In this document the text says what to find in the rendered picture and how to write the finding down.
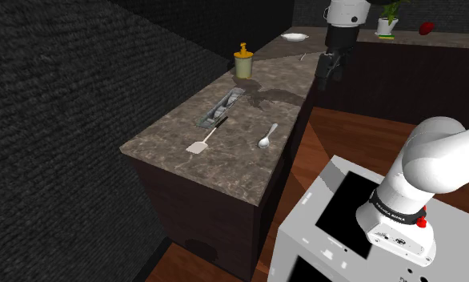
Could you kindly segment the grey robot stand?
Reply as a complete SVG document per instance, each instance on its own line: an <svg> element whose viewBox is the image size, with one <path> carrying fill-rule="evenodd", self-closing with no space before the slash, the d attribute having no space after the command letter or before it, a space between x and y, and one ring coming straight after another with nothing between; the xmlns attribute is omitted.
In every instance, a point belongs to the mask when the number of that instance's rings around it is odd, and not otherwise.
<svg viewBox="0 0 469 282"><path fill-rule="evenodd" d="M382 180L333 156L279 226L268 282L469 282L469 214L437 199L427 204L430 265L370 244L355 210Z"/></svg>

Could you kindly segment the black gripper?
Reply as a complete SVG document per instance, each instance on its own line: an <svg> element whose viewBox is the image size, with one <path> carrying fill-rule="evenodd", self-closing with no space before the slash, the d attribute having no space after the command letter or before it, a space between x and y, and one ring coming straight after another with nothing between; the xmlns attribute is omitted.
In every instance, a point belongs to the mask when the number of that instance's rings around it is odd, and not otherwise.
<svg viewBox="0 0 469 282"><path fill-rule="evenodd" d="M319 56L318 64L315 70L315 80L320 91L326 90L327 81L332 72L332 79L339 82L343 76L343 56L340 55L334 59L333 54L345 54L356 43L359 35L359 26L337 27L329 25L325 46L327 53Z"/></svg>

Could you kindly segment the silver spoon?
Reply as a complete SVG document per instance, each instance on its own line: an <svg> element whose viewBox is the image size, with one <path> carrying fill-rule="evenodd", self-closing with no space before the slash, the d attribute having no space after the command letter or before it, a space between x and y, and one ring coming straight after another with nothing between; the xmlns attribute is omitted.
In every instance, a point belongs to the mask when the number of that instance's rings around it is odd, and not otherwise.
<svg viewBox="0 0 469 282"><path fill-rule="evenodd" d="M258 147L259 148L266 148L270 145L270 136L274 132L274 130L278 127L277 123L273 123L269 131L265 134L265 136L259 140Z"/></svg>

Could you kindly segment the potted plant in white pot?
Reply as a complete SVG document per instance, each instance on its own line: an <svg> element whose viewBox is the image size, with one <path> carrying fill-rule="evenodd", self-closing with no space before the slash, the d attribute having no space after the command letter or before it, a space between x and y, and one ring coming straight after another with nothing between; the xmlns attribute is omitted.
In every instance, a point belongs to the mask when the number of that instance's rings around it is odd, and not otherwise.
<svg viewBox="0 0 469 282"><path fill-rule="evenodd" d="M394 0L392 3L383 5L383 12L378 19L378 36L391 36L391 32L399 21L399 8L402 3L410 0Z"/></svg>

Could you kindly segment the white spatula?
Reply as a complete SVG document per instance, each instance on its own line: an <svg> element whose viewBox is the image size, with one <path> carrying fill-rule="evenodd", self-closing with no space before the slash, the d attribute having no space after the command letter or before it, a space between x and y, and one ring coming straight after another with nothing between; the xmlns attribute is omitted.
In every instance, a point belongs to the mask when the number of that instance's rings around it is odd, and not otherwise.
<svg viewBox="0 0 469 282"><path fill-rule="evenodd" d="M228 119L228 117L222 118L220 122L218 122L214 128L210 131L210 133L202 140L202 141L197 141L192 143L189 147L186 148L187 152L190 152L192 154L199 154L202 151L204 151L207 147L208 144L206 141L214 134L214 132Z"/></svg>

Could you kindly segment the yellow soap dispenser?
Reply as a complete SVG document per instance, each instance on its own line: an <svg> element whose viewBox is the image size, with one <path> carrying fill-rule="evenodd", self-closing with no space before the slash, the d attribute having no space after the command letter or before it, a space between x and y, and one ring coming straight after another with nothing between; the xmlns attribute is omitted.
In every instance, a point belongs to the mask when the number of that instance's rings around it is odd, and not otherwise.
<svg viewBox="0 0 469 282"><path fill-rule="evenodd" d="M240 43L240 51L234 53L235 75L239 79L250 79L254 54L247 50L245 42Z"/></svg>

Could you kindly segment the grey metal sink tray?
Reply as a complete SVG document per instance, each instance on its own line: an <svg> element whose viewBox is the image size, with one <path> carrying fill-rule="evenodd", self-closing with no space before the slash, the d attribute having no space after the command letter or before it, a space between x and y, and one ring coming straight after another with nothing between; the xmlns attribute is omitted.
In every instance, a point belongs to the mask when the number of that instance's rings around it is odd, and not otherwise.
<svg viewBox="0 0 469 282"><path fill-rule="evenodd" d="M201 128L213 127L245 92L244 89L239 87L230 89L217 104L198 120L196 126Z"/></svg>

